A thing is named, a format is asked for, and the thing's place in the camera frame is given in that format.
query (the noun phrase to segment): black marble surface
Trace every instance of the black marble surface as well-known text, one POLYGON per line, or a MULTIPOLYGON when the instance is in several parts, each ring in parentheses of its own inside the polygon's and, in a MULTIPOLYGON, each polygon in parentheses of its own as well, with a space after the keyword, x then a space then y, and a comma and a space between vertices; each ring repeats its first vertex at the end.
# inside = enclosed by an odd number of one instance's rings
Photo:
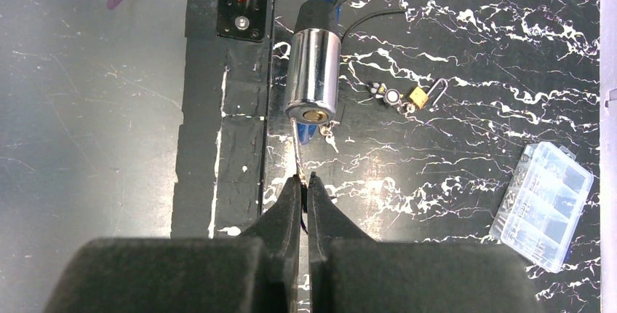
MULTIPOLYGON (((276 0, 264 210, 295 170, 282 101, 302 1, 276 0)), ((366 22, 343 45, 343 120, 333 140, 303 147, 305 168, 376 239, 487 243, 524 145, 564 145, 596 180, 562 271, 525 270, 548 312, 598 312, 599 0, 348 0, 341 30, 400 7, 407 17, 366 22), (427 90, 440 78, 449 88, 438 105, 406 116, 365 88, 427 90)), ((298 284, 309 310, 306 273, 298 284)))

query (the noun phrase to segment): padlock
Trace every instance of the padlock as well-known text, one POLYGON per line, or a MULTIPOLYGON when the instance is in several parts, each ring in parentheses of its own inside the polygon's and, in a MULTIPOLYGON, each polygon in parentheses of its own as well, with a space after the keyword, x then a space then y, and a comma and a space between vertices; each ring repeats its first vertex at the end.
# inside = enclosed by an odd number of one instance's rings
POLYGON ((431 86, 429 93, 424 92, 424 90, 422 90, 422 88, 418 86, 407 96, 407 98, 409 98, 409 100, 413 104, 417 105, 419 109, 422 109, 424 105, 426 105, 426 102, 429 101, 429 96, 433 93, 435 88, 437 88, 437 85, 439 83, 443 83, 444 89, 439 93, 437 98, 435 98, 435 100, 433 101, 433 106, 434 106, 437 104, 437 101, 443 96, 443 94, 445 93, 445 90, 447 89, 447 82, 445 81, 445 79, 437 80, 433 84, 433 86, 431 86))

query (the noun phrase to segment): clear plastic box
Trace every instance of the clear plastic box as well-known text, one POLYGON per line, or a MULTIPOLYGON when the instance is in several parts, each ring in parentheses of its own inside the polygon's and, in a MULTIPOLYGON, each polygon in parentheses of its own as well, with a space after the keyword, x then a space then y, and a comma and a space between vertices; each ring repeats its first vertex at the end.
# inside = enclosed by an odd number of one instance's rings
POLYGON ((559 272, 593 181, 566 148, 526 146, 489 234, 559 272))

